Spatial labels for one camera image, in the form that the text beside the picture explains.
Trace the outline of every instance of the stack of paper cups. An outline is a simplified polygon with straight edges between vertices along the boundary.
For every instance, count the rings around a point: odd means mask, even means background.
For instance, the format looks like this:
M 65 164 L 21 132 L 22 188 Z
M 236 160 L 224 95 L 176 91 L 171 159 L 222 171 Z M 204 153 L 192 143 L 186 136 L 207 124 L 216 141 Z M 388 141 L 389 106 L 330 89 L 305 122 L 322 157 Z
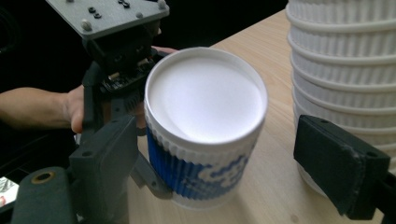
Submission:
M 295 127 L 327 119 L 390 155 L 396 175 L 396 1 L 290 0 L 286 13 Z

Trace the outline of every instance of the screw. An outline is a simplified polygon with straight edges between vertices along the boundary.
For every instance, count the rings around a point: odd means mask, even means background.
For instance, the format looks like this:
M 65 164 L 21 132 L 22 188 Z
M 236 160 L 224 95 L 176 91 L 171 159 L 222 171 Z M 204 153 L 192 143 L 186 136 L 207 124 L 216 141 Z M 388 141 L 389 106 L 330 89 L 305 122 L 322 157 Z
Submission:
M 92 30 L 92 25 L 89 21 L 87 20 L 82 20 L 81 21 L 81 28 L 85 31 L 91 31 Z
M 123 2 L 122 5 L 123 5 L 125 8 L 128 8 L 128 7 L 130 6 L 128 2 Z
M 89 11 L 90 13 L 95 13 L 95 12 L 96 12 L 96 9 L 95 9 L 94 7 L 89 7 L 89 8 L 88 8 L 88 11 Z
M 137 18 L 143 18 L 143 14 L 141 12 L 136 12 L 136 17 Z
M 94 16 L 96 19 L 101 19 L 101 18 L 102 18 L 102 15 L 99 14 L 99 13 L 95 13 L 93 16 Z
M 166 2 L 165 0 L 158 0 L 158 7 L 160 9 L 166 9 Z
M 120 54 L 120 55 L 114 57 L 114 63 L 120 63 L 123 61 L 124 58 L 125 57 L 122 54 Z

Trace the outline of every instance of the paper cup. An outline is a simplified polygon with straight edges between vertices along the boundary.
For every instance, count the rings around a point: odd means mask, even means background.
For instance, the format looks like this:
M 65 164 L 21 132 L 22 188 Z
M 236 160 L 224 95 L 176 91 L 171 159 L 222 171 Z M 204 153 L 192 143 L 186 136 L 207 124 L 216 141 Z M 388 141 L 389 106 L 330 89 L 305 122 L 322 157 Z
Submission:
M 230 200 L 264 123 L 260 75 L 231 53 L 184 49 L 154 66 L 145 94 L 149 160 L 174 202 L 208 209 Z

